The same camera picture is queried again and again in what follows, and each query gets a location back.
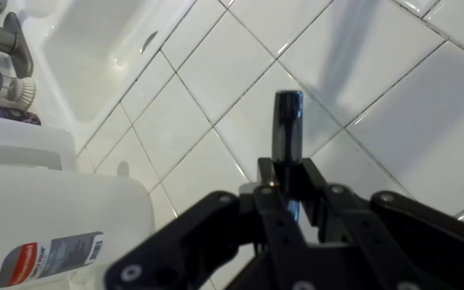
red label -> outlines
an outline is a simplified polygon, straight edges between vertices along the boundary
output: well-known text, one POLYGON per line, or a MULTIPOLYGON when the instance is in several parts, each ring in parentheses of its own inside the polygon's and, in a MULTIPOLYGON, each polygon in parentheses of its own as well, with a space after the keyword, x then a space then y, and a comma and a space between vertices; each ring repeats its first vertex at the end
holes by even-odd
POLYGON ((22 284, 32 275, 37 260, 37 249, 37 244, 22 246, 10 286, 22 284))

tiled wall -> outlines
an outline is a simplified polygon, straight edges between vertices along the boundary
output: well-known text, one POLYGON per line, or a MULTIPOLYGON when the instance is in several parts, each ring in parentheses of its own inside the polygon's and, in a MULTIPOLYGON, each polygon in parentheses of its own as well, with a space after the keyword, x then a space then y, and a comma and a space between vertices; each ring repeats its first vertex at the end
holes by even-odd
POLYGON ((196 0, 80 170, 140 181, 161 228, 254 181, 280 89, 306 92, 304 155, 330 183, 464 218, 464 0, 196 0))

chrome faucet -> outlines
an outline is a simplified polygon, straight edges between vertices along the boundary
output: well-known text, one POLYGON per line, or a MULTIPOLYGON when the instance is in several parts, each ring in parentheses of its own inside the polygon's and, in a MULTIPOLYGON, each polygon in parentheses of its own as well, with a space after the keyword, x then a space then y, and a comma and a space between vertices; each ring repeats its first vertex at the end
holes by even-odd
POLYGON ((0 52, 10 55, 18 78, 32 76, 34 60, 16 14, 8 14, 3 28, 0 28, 0 52))

white bathtub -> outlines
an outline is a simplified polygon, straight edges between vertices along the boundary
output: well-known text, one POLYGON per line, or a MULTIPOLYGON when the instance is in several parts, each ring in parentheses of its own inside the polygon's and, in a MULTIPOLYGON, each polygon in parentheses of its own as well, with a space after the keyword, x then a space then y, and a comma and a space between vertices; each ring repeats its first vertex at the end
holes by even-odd
POLYGON ((80 150, 193 0, 19 0, 37 83, 32 107, 80 150))

bottle label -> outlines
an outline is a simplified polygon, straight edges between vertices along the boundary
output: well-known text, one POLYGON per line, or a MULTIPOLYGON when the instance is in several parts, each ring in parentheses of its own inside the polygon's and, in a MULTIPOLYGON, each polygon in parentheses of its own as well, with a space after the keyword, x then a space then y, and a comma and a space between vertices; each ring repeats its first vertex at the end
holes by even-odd
POLYGON ((21 246, 3 262, 0 289, 89 266, 97 262, 101 249, 101 233, 21 246))

